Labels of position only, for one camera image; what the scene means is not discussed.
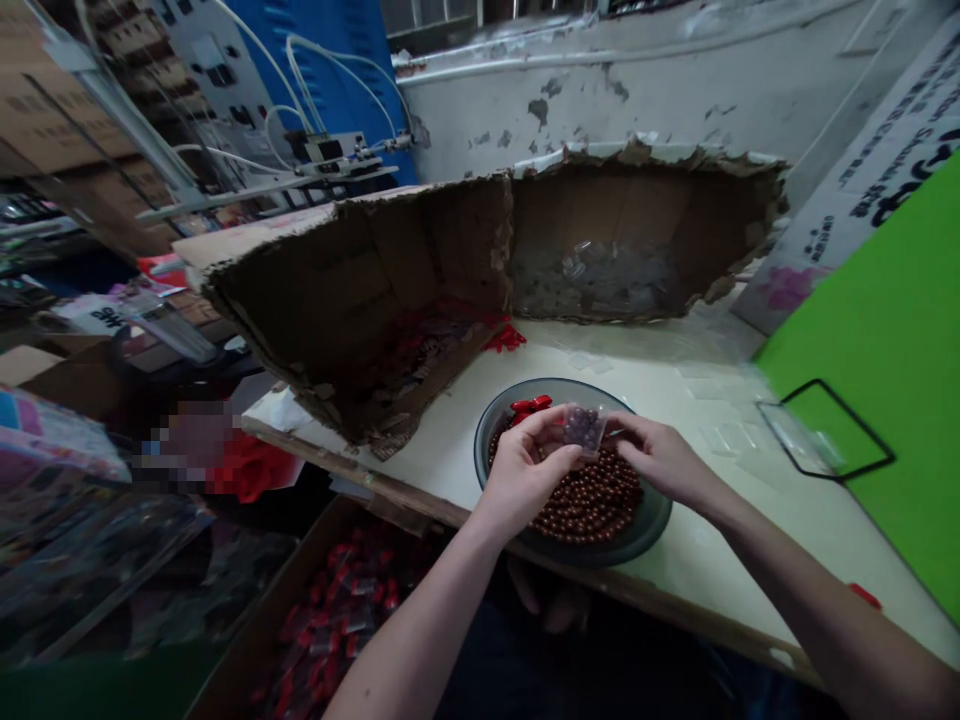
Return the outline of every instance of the torn cardboard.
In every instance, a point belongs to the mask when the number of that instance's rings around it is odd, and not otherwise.
[[[767,251],[787,209],[785,167],[639,138],[565,146],[518,165],[513,312],[646,322],[723,297],[733,275]]]
[[[510,179],[400,188],[174,245],[298,402],[348,440],[389,457],[420,414],[493,336],[465,332],[412,392],[357,399],[392,330],[444,297],[500,317],[509,299]]]
[[[358,375],[376,367],[405,314],[449,296],[581,322],[682,315],[728,292],[765,251],[785,209],[784,167],[640,138],[570,146],[513,178],[401,188],[174,249],[298,402],[386,458],[495,332],[484,325],[388,406],[357,400]],[[571,273],[577,262],[585,269]]]

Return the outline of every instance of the small plastic bag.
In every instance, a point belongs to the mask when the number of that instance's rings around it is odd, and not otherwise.
[[[603,405],[567,405],[563,411],[563,444],[582,447],[584,460],[596,459],[607,426],[607,414]]]

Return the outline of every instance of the white tube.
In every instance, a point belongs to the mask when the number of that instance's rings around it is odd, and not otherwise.
[[[234,155],[233,153],[228,153],[225,150],[218,150],[217,148],[202,148],[199,145],[174,145],[173,147],[175,152],[184,152],[186,150],[196,150],[201,152],[206,149],[209,152],[212,152],[214,155],[220,155],[221,157],[230,158],[236,162],[243,163],[244,165],[249,165],[250,167],[256,168],[257,170],[264,170],[268,173],[276,175],[280,173],[281,175],[289,175],[290,172],[287,170],[278,170],[277,168],[267,167],[266,165],[261,165],[260,163],[255,163],[253,160],[247,160],[245,157],[240,157],[239,155]]]
[[[290,167],[290,165],[287,163],[287,161],[284,160],[282,157],[280,157],[280,153],[278,153],[278,152],[277,152],[277,149],[273,146],[273,140],[272,140],[271,137],[270,137],[270,120],[271,120],[271,118],[273,118],[274,115],[276,115],[276,114],[277,114],[278,112],[280,112],[281,110],[286,110],[287,112],[291,112],[291,113],[293,113],[294,115],[296,115],[297,117],[300,116],[300,113],[298,113],[298,112],[296,111],[296,109],[290,107],[289,105],[274,105],[272,108],[270,108],[269,110],[267,110],[267,116],[263,119],[263,132],[264,132],[264,134],[267,136],[267,145],[270,146],[270,152],[273,153],[273,156],[274,156],[274,157],[280,162],[280,164],[283,165],[287,170],[293,170],[293,168]]]
[[[383,106],[383,103],[380,102],[380,98],[376,96],[373,90],[371,90],[370,87],[363,80],[357,77],[357,75],[352,70],[350,70],[350,68],[348,68],[339,60],[337,60],[337,58],[343,58],[344,60],[355,60],[357,62],[366,63],[367,65],[371,65],[374,68],[376,68],[377,72],[383,75],[387,79],[387,81],[390,83],[390,85],[393,87],[393,89],[396,91],[397,97],[400,98],[400,104],[403,106],[403,111],[407,117],[407,129],[412,131],[413,123],[411,121],[410,108],[407,107],[407,101],[404,100],[403,94],[400,92],[400,88],[397,87],[397,83],[394,81],[394,79],[390,77],[390,75],[386,71],[384,71],[382,67],[377,65],[377,63],[361,55],[350,55],[348,53],[338,53],[332,50],[327,50],[322,45],[318,45],[317,43],[311,40],[307,40],[305,37],[302,37],[300,35],[294,35],[294,34],[289,35],[287,37],[287,43],[288,45],[290,43],[297,43],[298,45],[302,45],[308,50],[313,50],[318,55],[325,57],[327,60],[329,60],[330,62],[340,67],[344,72],[350,75],[350,77],[352,77],[354,80],[360,83],[363,89],[366,90],[368,93],[370,93],[370,96],[373,98],[374,102],[377,103],[380,110],[383,112],[384,117],[387,118],[387,123],[390,125],[390,131],[393,133],[393,137],[396,138],[397,131],[393,125],[393,120],[390,118],[390,114],[387,112],[387,109]]]
[[[317,132],[322,135],[327,131],[327,126],[320,117],[320,111],[317,110],[316,103],[313,102],[313,96],[310,94],[310,88],[307,87],[307,81],[304,79],[303,72],[300,70],[300,64],[297,62],[297,58],[293,54],[293,44],[290,42],[289,35],[287,36],[286,53],[287,63],[290,65],[290,70],[293,72],[293,79],[296,80],[297,87],[300,88],[300,92],[306,99],[307,107],[309,107],[310,112],[313,113],[313,119],[317,123]]]
[[[290,82],[287,80],[287,76],[283,74],[283,70],[280,69],[277,61],[273,59],[273,55],[270,54],[270,51],[267,50],[266,46],[264,46],[262,42],[260,42],[260,38],[258,38],[256,33],[250,29],[250,26],[243,21],[243,18],[227,7],[227,4],[223,2],[223,0],[213,0],[213,2],[216,3],[227,15],[229,15],[230,18],[240,26],[241,30],[247,33],[247,36],[253,40],[254,45],[260,48],[260,51],[266,56],[267,60],[270,61],[270,64],[273,65],[273,69],[277,71],[277,75],[279,75],[280,79],[283,81],[284,86],[287,88],[287,92],[290,93],[290,98],[293,100],[293,106],[297,109],[297,114],[300,115],[300,120],[303,122],[304,128],[306,128],[308,132],[314,132],[313,126],[307,119],[307,114],[303,111],[300,101],[297,100],[297,94],[293,91],[293,88],[290,86]]]

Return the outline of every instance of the open cardboard box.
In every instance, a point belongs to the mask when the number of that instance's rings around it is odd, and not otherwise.
[[[564,147],[512,173],[368,195],[174,249],[311,414],[385,459],[496,332],[481,323],[458,337],[395,402],[358,400],[357,378],[410,313],[453,297],[489,317],[679,316],[729,292],[765,251],[786,209],[785,163],[649,139]]]
[[[301,600],[327,553],[349,537],[363,514],[359,505],[343,496],[330,502],[251,609],[184,720],[249,717],[249,691],[261,681],[264,668],[276,662],[277,635],[290,608]]]

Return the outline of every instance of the clear plastic piece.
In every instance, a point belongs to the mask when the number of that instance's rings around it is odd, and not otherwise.
[[[822,432],[812,433],[787,408],[763,404],[763,414],[774,436],[804,472],[832,476],[843,459],[836,446]]]
[[[563,411],[563,444],[583,448],[584,460],[595,459],[607,426],[607,412],[603,405],[585,407],[567,405]]]

